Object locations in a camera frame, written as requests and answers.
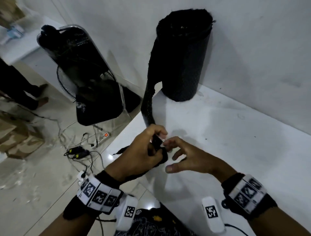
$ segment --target fingernail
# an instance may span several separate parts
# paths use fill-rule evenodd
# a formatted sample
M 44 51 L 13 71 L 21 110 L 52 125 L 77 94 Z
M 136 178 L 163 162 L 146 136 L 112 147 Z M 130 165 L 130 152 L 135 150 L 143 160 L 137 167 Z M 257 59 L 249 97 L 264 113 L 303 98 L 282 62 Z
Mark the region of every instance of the fingernail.
M 166 168 L 165 168 L 165 172 L 166 173 L 171 173 L 173 171 L 173 168 L 171 167 L 171 166 L 167 166 Z

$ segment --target hand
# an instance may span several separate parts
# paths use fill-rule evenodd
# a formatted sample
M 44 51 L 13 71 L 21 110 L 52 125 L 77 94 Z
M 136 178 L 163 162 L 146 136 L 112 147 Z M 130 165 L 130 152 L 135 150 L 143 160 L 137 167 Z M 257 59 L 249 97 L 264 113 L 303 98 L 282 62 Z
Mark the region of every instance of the hand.
M 108 165 L 105 171 L 114 179 L 123 182 L 128 176 L 139 175 L 156 166 L 163 156 L 162 149 L 156 152 L 150 143 L 154 134 L 165 138 L 167 131 L 161 125 L 150 125 L 136 136 L 124 153 Z
M 165 168 L 167 173 L 177 173 L 184 170 L 192 170 L 200 173 L 209 173 L 214 175 L 220 182 L 225 181 L 236 171 L 223 160 L 204 152 L 203 150 L 187 143 L 179 137 L 172 137 L 164 141 L 163 145 L 167 151 L 179 147 L 172 159 L 176 161 L 178 157 L 185 154 L 186 157 L 179 163 L 168 165 Z

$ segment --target black felt roll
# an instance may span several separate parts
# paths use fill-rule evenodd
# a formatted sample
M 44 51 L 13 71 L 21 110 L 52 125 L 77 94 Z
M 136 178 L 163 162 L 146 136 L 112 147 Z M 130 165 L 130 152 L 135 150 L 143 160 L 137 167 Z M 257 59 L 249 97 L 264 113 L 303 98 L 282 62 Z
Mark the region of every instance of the black felt roll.
M 195 95 L 212 24 L 205 9 L 175 11 L 160 20 L 141 108 L 146 125 L 155 123 L 152 96 L 158 82 L 162 81 L 162 92 L 174 101 L 187 101 Z

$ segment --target person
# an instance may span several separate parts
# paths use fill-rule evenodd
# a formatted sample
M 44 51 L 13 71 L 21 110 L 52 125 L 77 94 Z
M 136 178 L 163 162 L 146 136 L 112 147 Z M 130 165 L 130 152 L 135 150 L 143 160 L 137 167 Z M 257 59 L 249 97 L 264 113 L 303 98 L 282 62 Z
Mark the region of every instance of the person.
M 0 95 L 6 97 L 6 94 L 15 102 L 27 107 L 30 110 L 36 110 L 37 108 L 48 103 L 48 97 L 35 100 L 25 93 L 27 92 L 38 98 L 48 86 L 47 84 L 40 86 L 30 84 L 27 79 L 17 69 L 15 69 L 14 66 L 7 65 L 2 59 L 0 59 L 0 69 L 2 76 L 6 77 L 1 79 Z
M 106 175 L 105 179 L 108 177 L 108 179 L 111 178 L 110 181 L 121 184 L 128 177 L 139 175 L 156 166 L 162 160 L 162 150 L 155 152 L 150 145 L 150 140 L 154 134 L 165 138 L 167 131 L 160 125 L 151 125 L 146 128 L 134 139 L 126 151 L 101 173 Z M 224 183 L 228 178 L 237 173 L 235 169 L 220 158 L 204 152 L 179 137 L 167 139 L 163 144 L 168 151 L 173 148 L 180 148 L 174 154 L 173 160 L 176 160 L 182 154 L 186 155 L 179 163 L 166 166 L 167 173 L 177 173 L 185 170 L 208 173 L 215 176 L 220 183 Z M 148 156 L 148 150 L 151 150 L 154 155 Z M 77 202 L 73 202 L 71 201 L 75 205 L 71 206 L 72 211 L 78 211 L 80 207 L 78 205 L 79 199 Z M 162 215 L 159 215 L 159 212 L 156 212 L 156 210 L 137 210 L 130 230 L 127 232 L 116 231 L 115 235 L 195 235 L 190 230 L 184 230 L 184 226 L 178 222 L 178 219 L 173 214 L 164 212 Z M 65 214 L 61 214 L 41 233 L 41 236 L 87 235 L 96 219 L 94 214 L 88 213 L 81 213 L 80 216 L 70 220 L 64 219 L 64 217 Z M 249 220 L 249 224 L 257 236 L 311 235 L 297 221 L 277 206 L 271 207 L 258 217 Z

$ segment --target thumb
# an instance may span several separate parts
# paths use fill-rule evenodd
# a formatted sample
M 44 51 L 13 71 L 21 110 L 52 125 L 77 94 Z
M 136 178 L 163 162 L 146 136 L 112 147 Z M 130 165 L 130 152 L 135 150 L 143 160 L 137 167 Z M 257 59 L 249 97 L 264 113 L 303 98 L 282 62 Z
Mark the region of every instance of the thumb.
M 162 155 L 162 149 L 159 149 L 154 156 L 148 157 L 150 159 L 152 167 L 154 167 L 156 164 L 158 164 L 160 161 L 162 161 L 163 155 Z
M 165 167 L 165 172 L 166 173 L 178 173 L 181 172 L 183 170 L 188 170 L 188 163 L 187 160 L 181 160 L 178 163 L 174 163 L 171 165 L 168 165 L 167 167 Z

